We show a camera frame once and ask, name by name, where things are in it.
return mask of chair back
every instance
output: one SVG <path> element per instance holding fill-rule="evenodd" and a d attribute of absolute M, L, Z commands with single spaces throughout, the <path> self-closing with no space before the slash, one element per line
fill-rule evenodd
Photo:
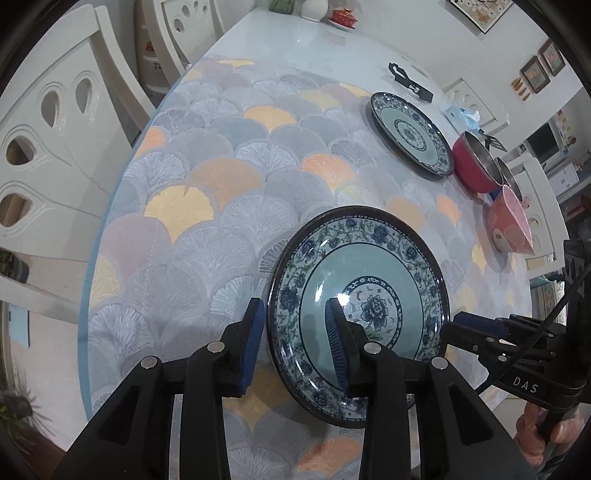
<path fill-rule="evenodd" d="M 217 0 L 142 0 L 156 58 L 170 85 L 225 32 Z"/>
<path fill-rule="evenodd" d="M 131 155 L 101 71 L 140 128 L 154 111 L 114 39 L 105 7 L 69 12 L 0 97 L 0 200 L 15 194 L 28 203 L 16 224 L 0 225 L 0 247 L 88 261 Z"/>

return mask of plate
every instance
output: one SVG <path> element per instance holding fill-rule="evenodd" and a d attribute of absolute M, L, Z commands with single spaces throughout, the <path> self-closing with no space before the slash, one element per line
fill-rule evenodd
<path fill-rule="evenodd" d="M 424 169 L 446 177 L 453 173 L 453 155 L 443 134 L 412 103 L 392 93 L 371 97 L 374 116 L 386 134 Z"/>
<path fill-rule="evenodd" d="M 425 242 L 382 210 L 330 210 L 286 246 L 267 310 L 275 366 L 310 413 L 333 425 L 363 428 L 367 399 L 344 397 L 335 376 L 324 324 L 324 304 L 332 297 L 371 341 L 427 361 L 438 354 L 439 331 L 449 321 L 447 290 Z"/>
<path fill-rule="evenodd" d="M 355 27 L 345 27 L 344 25 L 341 25 L 340 23 L 335 22 L 334 20 L 331 20 L 330 18 L 327 18 L 327 20 L 330 22 L 330 24 L 336 28 L 340 28 L 341 30 L 346 30 L 346 31 L 351 31 L 351 30 L 355 30 Z"/>

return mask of pink pot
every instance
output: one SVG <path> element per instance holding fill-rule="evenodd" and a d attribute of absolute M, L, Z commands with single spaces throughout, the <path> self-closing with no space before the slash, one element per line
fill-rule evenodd
<path fill-rule="evenodd" d="M 473 192 L 490 193 L 503 185 L 503 175 L 495 159 L 470 132 L 458 137 L 452 152 L 457 176 Z"/>
<path fill-rule="evenodd" d="M 486 214 L 492 241 L 501 252 L 534 255 L 530 225 L 513 190 L 503 185 Z"/>

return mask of red pot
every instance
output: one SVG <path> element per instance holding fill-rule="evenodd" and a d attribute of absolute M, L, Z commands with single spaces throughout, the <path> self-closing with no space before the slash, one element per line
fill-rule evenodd
<path fill-rule="evenodd" d="M 344 10 L 333 10 L 331 20 L 347 28 L 353 28 L 353 25 L 357 23 L 357 19 L 353 16 L 352 10 L 349 10 L 348 8 L 345 8 Z"/>
<path fill-rule="evenodd" d="M 455 172 L 477 193 L 490 193 L 503 185 L 503 175 L 489 151 L 470 132 L 462 133 L 452 148 Z"/>

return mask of framed picture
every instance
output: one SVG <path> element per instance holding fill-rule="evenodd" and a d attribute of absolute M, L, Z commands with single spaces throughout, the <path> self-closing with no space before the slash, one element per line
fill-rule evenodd
<path fill-rule="evenodd" d="M 500 17 L 513 5 L 512 0 L 449 0 L 483 32 L 488 32 Z"/>
<path fill-rule="evenodd" d="M 544 63 L 548 67 L 552 76 L 556 77 L 560 70 L 562 70 L 566 63 L 564 62 L 564 58 L 560 54 L 560 50 L 556 44 L 548 39 L 546 43 L 540 48 L 540 57 L 544 59 Z"/>
<path fill-rule="evenodd" d="M 532 59 L 521 69 L 521 74 L 534 93 L 540 93 L 550 83 L 550 77 L 544 70 L 538 57 Z"/>

